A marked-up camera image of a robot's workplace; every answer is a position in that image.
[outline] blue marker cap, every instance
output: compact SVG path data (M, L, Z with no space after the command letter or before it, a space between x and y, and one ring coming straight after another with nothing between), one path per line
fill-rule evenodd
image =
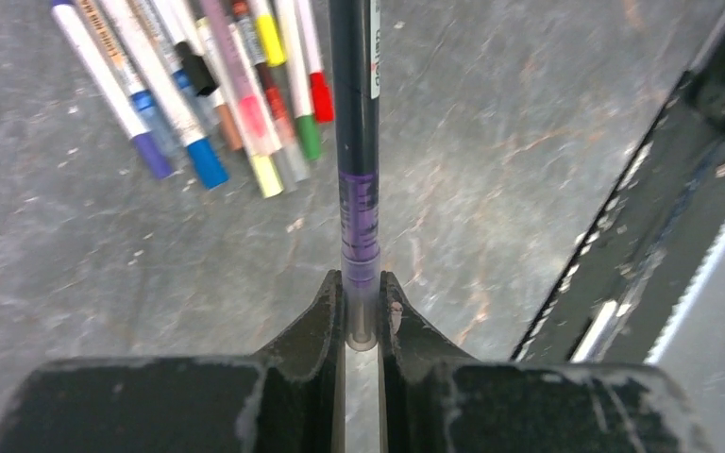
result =
M190 159L193 160L193 167L202 184L207 189L213 189L229 181L229 174L224 170L221 161L212 151L212 146L207 139L196 140L187 147Z
M148 165L148 169L151 170L151 174L155 178L163 179L174 172L171 169L171 164L168 163L168 160L162 155L157 144L154 143L150 132L133 137L132 144L135 145L138 154L143 158L145 164Z

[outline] gray concrete floor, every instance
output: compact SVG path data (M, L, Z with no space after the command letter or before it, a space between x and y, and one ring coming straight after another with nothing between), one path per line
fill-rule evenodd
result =
M504 359L723 2L382 5L382 262L457 344ZM155 182L48 2L0 0L0 411L54 358L272 339L339 265L323 136L297 193L262 200L240 156L212 193L189 169ZM374 358L348 357L349 451L378 448Z

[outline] pen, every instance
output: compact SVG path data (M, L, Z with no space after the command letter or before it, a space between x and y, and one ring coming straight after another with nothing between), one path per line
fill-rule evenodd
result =
M151 137L148 126L129 103L110 65L99 51L71 0L52 0L51 14L74 48L126 135L132 141L151 174L159 179L173 170Z
M321 61L321 45L315 30L315 16L312 13L312 0L296 0L298 22L301 24L301 37L307 54L307 70L310 74L312 105L315 107L315 119L318 123L329 123L334 119L332 95L324 79L324 64Z
M329 0L346 342L377 343L379 0Z
M257 18L257 31L260 33L262 46L265 55L268 57L268 64L279 66L285 62L285 54L282 52L282 44L279 42L277 23L271 14L271 7L268 0L251 0L251 12Z
M193 85L195 93L199 96L209 96L218 86L210 73L210 68L204 62L204 58L196 54L188 43L188 37L179 23L177 12L172 9L171 1L154 0L154 8L162 20L162 25L168 30L168 36L179 56L182 71Z
M123 88L129 93L129 99L151 129L154 141L166 157L172 158L179 152L179 145L171 127L165 121L154 96L145 87L126 56L124 47L118 42L107 24L101 10L93 0L77 0L79 9L90 23L94 35L101 41L101 48L112 62L112 69Z
M207 66L211 68L211 73L216 77L215 82L220 85L222 82L216 74L217 68L214 64L210 63L210 56L205 48L204 40L201 38L198 30L196 30L196 19L190 7L190 2L188 0L170 0L169 6L178 17L179 24L182 26L182 30L184 30L193 50L196 54L204 57ZM242 151L243 138L239 134L234 114L227 105L227 99L220 88L212 92L210 97L212 98L215 115L221 123L221 134L224 136L224 140L227 142L229 149L232 151Z
M207 23L207 19L199 19L195 23L195 27L204 43L205 48L207 49L206 55L212 63L215 75L218 77L218 90L226 97L228 107L232 110L232 113L235 116L238 116L239 111L237 98L235 97L234 91L231 89L231 85L228 82L229 75L227 74L227 69L224 65L216 63L220 57L218 55L218 50L215 48L215 42L212 40L210 25ZM279 180L279 175L277 174L277 169L274 167L274 162L269 156L264 156L253 148L254 142L248 139L249 133L243 123L238 123L237 126L240 136L246 143L245 153L248 156L248 162L251 164L251 170L257 178L257 184L260 186L262 197L268 198L269 196L282 193L282 182Z
M157 54L150 51L153 46L129 4L110 0L104 6L123 38L126 50L145 73L149 88L187 149L201 182L208 189L226 182L229 179L227 171L215 156L204 129L188 108L187 101L168 76Z
M254 24L251 23L248 4L245 0L231 0L231 3L232 16L236 21L235 29L239 30L242 36L239 40L235 39L235 45L240 48L245 43L245 50L247 51L244 55L244 67L253 66L257 72L262 89L265 91L268 107L270 107L274 117L276 133L282 141L282 151L290 162L295 180L307 179L310 177L310 168L307 166L298 145L298 139L293 131L293 124L290 121L284 100L282 100L282 95L279 93L279 88L268 69L268 63L265 61L265 54L262 52L257 32L254 30ZM250 74L249 78L253 79L254 75Z
M165 32L162 30L162 24L157 17L157 12L151 5L151 0L120 1L122 3L128 2L129 10L136 17L138 23L141 24L145 34L150 37L152 48L159 52L164 67L167 68L168 73L177 83L187 104L193 109L195 116L198 118L199 123L205 129L212 129L213 126L218 124L218 119L212 114L212 104L209 99L196 95L193 84L179 63L179 57L174 50L174 46L171 45L168 37L165 36Z
M285 52L288 55L287 70L298 138L301 139L307 159L318 159L321 156L321 136L318 134L318 124L312 114L312 101L301 53L301 37L298 36L294 0L277 0L277 17Z
M238 57L240 58L240 62L243 65L245 75L251 82L251 92L254 94L254 97L262 104L265 102L262 100L262 90L260 89L260 84L257 83L256 77L254 77L254 70L251 68L251 61L248 59L248 54L245 52L245 48L243 46L243 37L240 34L240 30L238 30L235 24L229 24L228 30L229 35L232 38L232 42L238 49ZM268 135L270 135L274 139L275 147L277 149L277 151L271 155L271 158L274 160L274 164L277 165L277 171L279 173L279 179L282 181L282 187L284 187L284 190L287 193L293 192L298 189L298 187L295 185L297 179L295 177L295 170L293 168L293 165L291 164L291 161L288 158L287 154L285 154L285 149L289 149L291 152L293 152L293 147L291 146L289 148L284 148L282 146L282 142L279 140L279 135L274 128L274 121L271 118L271 112L268 109L263 108L262 119L265 122L265 129L267 130Z
M265 119L262 115L264 106L251 90L251 82L245 74L238 55L239 49L229 35L226 12L221 7L219 0L201 0L200 4L210 23L215 47L222 57L216 61L216 64L223 63L226 66L230 85L238 98L240 117L235 117L235 119L245 123L246 129L253 139L259 141L255 149L263 154L270 155L277 151L278 148L270 141L265 127Z

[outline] pen label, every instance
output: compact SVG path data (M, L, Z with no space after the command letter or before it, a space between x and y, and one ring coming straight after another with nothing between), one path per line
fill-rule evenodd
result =
M257 39L257 30L254 28L254 24L251 23L247 15L239 17L242 17L242 19L238 20L238 25L244 38L245 48L248 50L248 56L251 58L251 65L257 66L265 63L265 54L262 52L260 40Z
M379 29L379 0L371 1L371 99L379 97L379 56L381 55Z

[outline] pile of markers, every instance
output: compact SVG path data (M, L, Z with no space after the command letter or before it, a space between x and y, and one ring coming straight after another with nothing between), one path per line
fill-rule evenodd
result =
M154 177L184 150L206 188L228 181L219 128L269 197L310 176L333 120L311 0L273 1L52 0L52 15Z

